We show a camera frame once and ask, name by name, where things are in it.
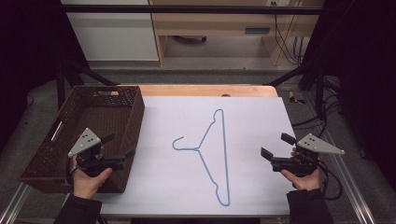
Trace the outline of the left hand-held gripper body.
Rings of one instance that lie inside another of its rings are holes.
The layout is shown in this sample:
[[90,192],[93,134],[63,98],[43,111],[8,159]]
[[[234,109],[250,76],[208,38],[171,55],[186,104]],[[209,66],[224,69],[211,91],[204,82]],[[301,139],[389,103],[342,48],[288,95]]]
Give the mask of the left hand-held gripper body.
[[98,176],[106,168],[117,171],[124,167],[123,155],[106,157],[102,153],[104,144],[101,138],[90,128],[86,128],[67,154],[69,158],[76,159],[77,168],[91,177]]

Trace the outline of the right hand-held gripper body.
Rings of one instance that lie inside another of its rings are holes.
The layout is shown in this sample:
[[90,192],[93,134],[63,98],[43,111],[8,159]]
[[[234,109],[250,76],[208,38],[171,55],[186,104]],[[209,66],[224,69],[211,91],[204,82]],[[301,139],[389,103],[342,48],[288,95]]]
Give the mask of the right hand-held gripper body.
[[290,158],[272,158],[270,163],[274,172],[288,170],[298,177],[304,177],[306,175],[311,175],[318,168],[318,155],[320,153],[337,155],[345,154],[343,149],[319,139],[312,133],[309,133],[301,140],[296,140],[294,145],[297,151],[296,156]]

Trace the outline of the brown wicker basket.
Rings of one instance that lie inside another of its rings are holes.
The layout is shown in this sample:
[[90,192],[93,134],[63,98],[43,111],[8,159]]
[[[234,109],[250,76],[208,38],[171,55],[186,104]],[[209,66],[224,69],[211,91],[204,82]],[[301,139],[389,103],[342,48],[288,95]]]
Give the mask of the brown wicker basket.
[[136,149],[145,105],[137,86],[76,86],[61,107],[20,181],[44,193],[68,193],[67,153],[86,128],[103,137],[106,156]]

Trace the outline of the blue wire clothes hanger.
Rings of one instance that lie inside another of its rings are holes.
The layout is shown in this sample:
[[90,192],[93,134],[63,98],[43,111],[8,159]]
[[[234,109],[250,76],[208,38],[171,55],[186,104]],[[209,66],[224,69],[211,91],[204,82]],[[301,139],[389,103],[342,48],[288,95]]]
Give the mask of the blue wire clothes hanger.
[[218,203],[221,206],[231,205],[225,116],[221,108],[213,112],[202,136],[192,145],[185,143],[184,136],[180,136],[172,142],[172,148],[195,153],[213,185]]

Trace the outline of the person's right hand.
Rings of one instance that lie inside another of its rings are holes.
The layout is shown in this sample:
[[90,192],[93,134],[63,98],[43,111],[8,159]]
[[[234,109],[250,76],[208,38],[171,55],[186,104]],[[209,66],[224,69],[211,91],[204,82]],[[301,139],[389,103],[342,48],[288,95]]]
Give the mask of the person's right hand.
[[282,170],[281,174],[291,182],[297,190],[314,190],[320,188],[320,170],[317,168],[311,175],[298,177],[288,170]]

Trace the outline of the person's left hand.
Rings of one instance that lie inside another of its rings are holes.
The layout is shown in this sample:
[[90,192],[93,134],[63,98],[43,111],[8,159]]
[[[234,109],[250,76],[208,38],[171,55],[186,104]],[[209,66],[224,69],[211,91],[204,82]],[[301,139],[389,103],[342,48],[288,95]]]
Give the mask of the person's left hand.
[[81,169],[77,168],[73,176],[73,194],[76,197],[90,200],[93,198],[97,190],[106,182],[110,177],[113,170],[106,168],[98,176],[91,177],[86,175]]

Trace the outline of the white table sheet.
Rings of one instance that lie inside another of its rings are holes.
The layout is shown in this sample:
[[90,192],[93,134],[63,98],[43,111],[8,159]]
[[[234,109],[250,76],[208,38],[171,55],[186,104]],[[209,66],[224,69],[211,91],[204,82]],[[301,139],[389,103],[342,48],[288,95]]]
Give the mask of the white table sheet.
[[[286,215],[286,194],[292,189],[269,161],[264,147],[287,157],[291,147],[282,133],[292,133],[279,97],[150,97],[138,146],[122,194],[100,194],[102,213],[109,217],[263,217]],[[224,111],[231,205],[221,206],[200,159],[176,151],[172,142],[184,136],[191,145]]]

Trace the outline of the yellow and black tool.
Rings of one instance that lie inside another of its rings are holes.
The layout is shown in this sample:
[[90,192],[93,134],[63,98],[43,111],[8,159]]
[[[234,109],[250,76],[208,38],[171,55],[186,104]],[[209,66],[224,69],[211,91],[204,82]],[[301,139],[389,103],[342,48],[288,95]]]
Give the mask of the yellow and black tool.
[[292,103],[296,103],[296,104],[299,104],[299,105],[305,105],[305,100],[296,99],[293,91],[289,91],[289,100]]

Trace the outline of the black stand leg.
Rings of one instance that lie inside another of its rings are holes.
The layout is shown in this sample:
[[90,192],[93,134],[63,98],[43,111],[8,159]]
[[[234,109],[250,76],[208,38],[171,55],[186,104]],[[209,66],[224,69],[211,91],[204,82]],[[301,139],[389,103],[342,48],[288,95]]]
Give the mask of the black stand leg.
[[64,82],[67,81],[71,87],[83,85],[84,81],[80,77],[81,74],[85,74],[106,86],[117,86],[116,82],[100,76],[99,74],[93,72],[89,67],[83,66],[73,61],[63,61],[59,63],[58,67],[56,68],[58,109],[61,109],[66,100]]
[[281,83],[291,79],[292,77],[296,77],[297,75],[302,75],[302,78],[298,84],[299,89],[302,91],[307,91],[313,86],[313,84],[316,84],[315,112],[320,119],[325,119],[323,100],[324,73],[319,63],[314,63],[313,61],[303,63],[299,67],[288,72],[286,75],[266,83],[266,86],[276,87]]

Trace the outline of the dark curtain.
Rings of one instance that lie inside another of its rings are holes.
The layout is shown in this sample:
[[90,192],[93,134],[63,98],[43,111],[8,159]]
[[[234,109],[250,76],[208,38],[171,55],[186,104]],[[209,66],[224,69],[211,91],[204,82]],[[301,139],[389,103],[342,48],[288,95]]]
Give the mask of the dark curtain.
[[304,58],[340,80],[346,120],[396,190],[396,0],[324,0]]
[[59,68],[69,84],[83,83],[71,62],[88,66],[61,0],[0,0],[0,152],[30,90],[55,79]]

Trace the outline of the white cabinet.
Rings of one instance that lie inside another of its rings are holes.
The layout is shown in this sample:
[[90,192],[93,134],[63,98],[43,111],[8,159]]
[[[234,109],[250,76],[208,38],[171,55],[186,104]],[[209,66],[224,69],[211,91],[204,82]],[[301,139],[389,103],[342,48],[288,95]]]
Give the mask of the white cabinet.
[[68,13],[89,62],[158,61],[149,13]]

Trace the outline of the light wooden desk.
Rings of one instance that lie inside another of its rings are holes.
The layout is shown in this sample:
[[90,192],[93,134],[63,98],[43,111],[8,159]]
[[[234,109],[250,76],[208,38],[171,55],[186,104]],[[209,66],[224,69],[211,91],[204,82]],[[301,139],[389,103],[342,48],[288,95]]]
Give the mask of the light wooden desk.
[[[148,0],[152,6],[231,7],[322,7],[325,0]],[[272,65],[277,66],[287,52],[292,36],[310,37],[317,15],[268,14],[176,14],[152,15],[158,36],[259,36]]]

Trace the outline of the aluminium rail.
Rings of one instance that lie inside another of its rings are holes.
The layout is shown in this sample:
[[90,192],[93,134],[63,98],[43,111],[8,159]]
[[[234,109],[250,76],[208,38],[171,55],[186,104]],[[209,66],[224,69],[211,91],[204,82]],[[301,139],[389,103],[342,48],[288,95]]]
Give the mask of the aluminium rail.
[[32,188],[30,186],[20,183],[11,201],[0,215],[0,224],[14,224],[18,214],[20,213],[29,196],[31,189]]
[[330,154],[329,157],[332,160],[332,164],[340,178],[344,192],[350,201],[359,223],[375,224],[375,218],[366,201],[364,200],[352,173],[349,171],[343,156]]

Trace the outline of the black horizontal frame bar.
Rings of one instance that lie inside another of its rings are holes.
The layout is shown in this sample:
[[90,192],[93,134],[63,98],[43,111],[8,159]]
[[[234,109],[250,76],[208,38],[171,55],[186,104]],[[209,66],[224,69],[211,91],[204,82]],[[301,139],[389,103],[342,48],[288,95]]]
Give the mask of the black horizontal frame bar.
[[144,5],[61,5],[74,13],[176,13],[176,14],[276,14],[320,15],[321,7],[231,7],[231,6],[144,6]]

